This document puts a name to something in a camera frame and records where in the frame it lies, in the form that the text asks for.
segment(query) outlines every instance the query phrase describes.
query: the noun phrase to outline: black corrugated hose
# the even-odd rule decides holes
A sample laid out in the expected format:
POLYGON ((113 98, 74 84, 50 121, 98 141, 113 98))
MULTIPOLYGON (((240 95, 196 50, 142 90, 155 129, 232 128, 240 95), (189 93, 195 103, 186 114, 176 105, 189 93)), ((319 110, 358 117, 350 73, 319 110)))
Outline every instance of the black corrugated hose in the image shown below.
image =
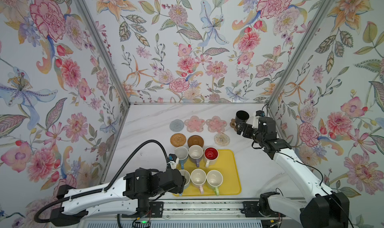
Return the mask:
MULTIPOLYGON (((121 174, 122 170, 124 170, 125 166, 128 164, 128 162, 132 159, 132 157, 143 147, 145 146, 146 144, 148 143, 156 143, 157 145, 160 146, 161 150, 163 151, 164 153, 164 156, 166 158, 166 162, 167 162, 167 169, 170 169, 170 163, 169 163, 169 158, 167 156, 167 153, 166 153, 166 150, 164 149, 163 145, 158 142, 157 140, 147 140, 145 142, 143 142, 141 145, 139 145, 133 152, 131 155, 129 155, 129 157, 127 158, 127 160, 123 163, 123 165, 120 167, 120 169, 118 170, 118 172, 116 173, 116 175, 113 177, 113 179, 111 180, 111 182, 108 184, 108 186, 106 186, 104 188, 104 191, 108 191, 109 188, 112 187, 113 183, 117 180, 117 178, 119 177, 119 175, 121 174)), ((71 197, 65 197, 65 198, 62 198, 62 199, 59 199, 57 201, 54 201, 54 202, 51 202, 49 204, 47 204, 46 206, 42 207, 40 210, 38 210, 35 214, 35 216, 33 217, 34 221, 36 221, 37 223, 48 223, 50 222, 49 219, 40 219, 39 216, 41 213, 43 213, 46 209, 50 208, 51 206, 54 206, 54 205, 57 205, 57 204, 60 204, 62 202, 65 202, 65 201, 68 201, 69 199, 76 199, 76 198, 79 198, 79 197, 83 197, 83 196, 86 196, 86 195, 90 195, 90 194, 95 194, 95 193, 99 193, 99 192, 102 192, 103 189, 97 189, 97 190, 91 190, 91 191, 88 191, 88 192, 83 192, 83 193, 80 193, 80 194, 77 194, 77 195, 73 195, 71 197)))

